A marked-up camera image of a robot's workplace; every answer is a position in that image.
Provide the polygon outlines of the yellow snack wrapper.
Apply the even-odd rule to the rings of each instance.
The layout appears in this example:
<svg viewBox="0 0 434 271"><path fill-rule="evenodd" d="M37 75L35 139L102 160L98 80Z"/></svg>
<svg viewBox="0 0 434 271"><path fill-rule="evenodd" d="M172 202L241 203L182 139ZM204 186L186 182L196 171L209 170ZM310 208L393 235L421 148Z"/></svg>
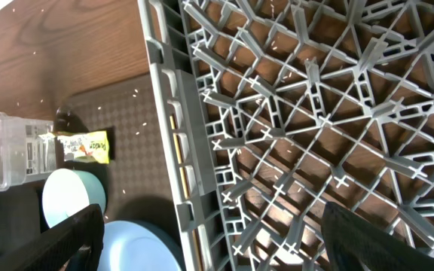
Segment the yellow snack wrapper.
<svg viewBox="0 0 434 271"><path fill-rule="evenodd" d="M46 142L56 139L63 146L65 161L109 164L110 144L105 130L95 132L47 132L40 135Z"/></svg>

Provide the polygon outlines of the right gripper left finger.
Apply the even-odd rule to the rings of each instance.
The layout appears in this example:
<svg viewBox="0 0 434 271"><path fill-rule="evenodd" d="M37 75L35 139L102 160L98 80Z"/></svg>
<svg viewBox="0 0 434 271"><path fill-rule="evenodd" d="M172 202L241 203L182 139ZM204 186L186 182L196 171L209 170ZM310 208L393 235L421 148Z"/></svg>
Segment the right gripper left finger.
<svg viewBox="0 0 434 271"><path fill-rule="evenodd" d="M2 255L0 271L96 270L104 232L102 210L90 204L38 238Z"/></svg>

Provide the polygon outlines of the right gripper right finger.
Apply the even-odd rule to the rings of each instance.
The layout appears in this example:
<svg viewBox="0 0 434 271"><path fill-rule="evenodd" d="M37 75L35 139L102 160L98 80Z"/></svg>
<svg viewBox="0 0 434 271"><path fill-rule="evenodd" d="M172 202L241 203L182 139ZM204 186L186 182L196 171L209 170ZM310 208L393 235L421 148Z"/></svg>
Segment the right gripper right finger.
<svg viewBox="0 0 434 271"><path fill-rule="evenodd" d="M325 205L322 237L332 270L434 270L434 258L400 242L335 202Z"/></svg>

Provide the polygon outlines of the white bowl with rice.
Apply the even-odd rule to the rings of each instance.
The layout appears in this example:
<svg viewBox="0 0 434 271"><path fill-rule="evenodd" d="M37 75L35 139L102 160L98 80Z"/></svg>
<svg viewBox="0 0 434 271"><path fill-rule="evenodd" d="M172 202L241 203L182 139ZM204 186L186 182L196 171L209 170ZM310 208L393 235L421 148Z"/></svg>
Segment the white bowl with rice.
<svg viewBox="0 0 434 271"><path fill-rule="evenodd" d="M101 181L92 173L57 169L44 184L42 208L49 228L92 204L105 212L106 194Z"/></svg>

